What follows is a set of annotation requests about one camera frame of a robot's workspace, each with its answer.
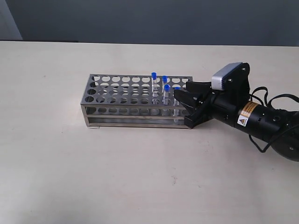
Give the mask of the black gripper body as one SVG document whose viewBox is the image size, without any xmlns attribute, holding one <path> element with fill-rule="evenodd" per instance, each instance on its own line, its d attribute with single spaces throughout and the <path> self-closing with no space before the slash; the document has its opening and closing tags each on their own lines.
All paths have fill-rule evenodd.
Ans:
<svg viewBox="0 0 299 224">
<path fill-rule="evenodd" d="M 249 100 L 248 63 L 241 64 L 225 82 L 225 90 L 211 90 L 209 116 L 229 126 L 235 126 L 240 108 Z"/>
</svg>

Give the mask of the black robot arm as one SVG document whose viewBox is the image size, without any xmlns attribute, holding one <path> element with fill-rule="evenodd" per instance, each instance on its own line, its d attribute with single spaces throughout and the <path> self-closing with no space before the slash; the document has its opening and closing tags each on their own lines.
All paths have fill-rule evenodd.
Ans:
<svg viewBox="0 0 299 224">
<path fill-rule="evenodd" d="M 188 111 L 184 125 L 194 128 L 216 119 L 246 134 L 249 139 L 266 142 L 265 153 L 273 148 L 279 155 L 299 160 L 299 113 L 275 109 L 265 93 L 264 100 L 253 102 L 249 86 L 248 63 L 229 63 L 216 72 L 210 82 L 186 82 L 186 87 L 174 91 L 174 98 Z"/>
</svg>

